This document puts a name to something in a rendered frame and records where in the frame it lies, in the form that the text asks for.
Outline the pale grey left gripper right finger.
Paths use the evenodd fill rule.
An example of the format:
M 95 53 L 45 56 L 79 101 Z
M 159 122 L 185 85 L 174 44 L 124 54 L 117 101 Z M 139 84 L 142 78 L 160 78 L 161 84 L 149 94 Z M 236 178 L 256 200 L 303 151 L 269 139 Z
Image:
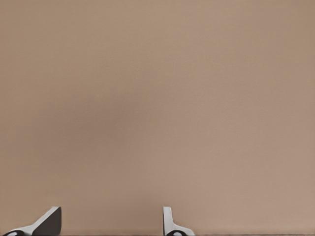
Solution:
M 179 226 L 173 221 L 172 209 L 169 206 L 163 207 L 163 235 L 164 236 L 195 236 L 193 230 Z

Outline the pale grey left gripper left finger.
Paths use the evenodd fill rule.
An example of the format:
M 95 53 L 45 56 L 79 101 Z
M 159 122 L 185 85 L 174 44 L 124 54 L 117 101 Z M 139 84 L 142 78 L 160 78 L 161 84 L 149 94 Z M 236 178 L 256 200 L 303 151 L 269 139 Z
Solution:
M 51 207 L 33 224 L 13 229 L 3 236 L 59 236 L 62 229 L 62 208 Z

